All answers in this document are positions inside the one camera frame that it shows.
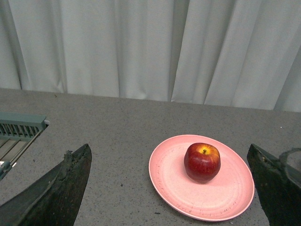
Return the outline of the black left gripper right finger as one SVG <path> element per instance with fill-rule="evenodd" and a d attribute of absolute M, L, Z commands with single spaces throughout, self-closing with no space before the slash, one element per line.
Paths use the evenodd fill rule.
<path fill-rule="evenodd" d="M 287 163 L 293 148 L 278 158 L 255 144 L 248 150 L 248 163 L 261 207 L 271 226 L 301 224 L 301 172 Z"/>

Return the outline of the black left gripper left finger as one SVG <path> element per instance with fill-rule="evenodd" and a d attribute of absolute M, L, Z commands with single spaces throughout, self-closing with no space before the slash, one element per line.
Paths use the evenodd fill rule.
<path fill-rule="evenodd" d="M 0 207 L 2 226 L 72 226 L 87 186 L 88 144 L 67 151 L 62 162 Z"/>

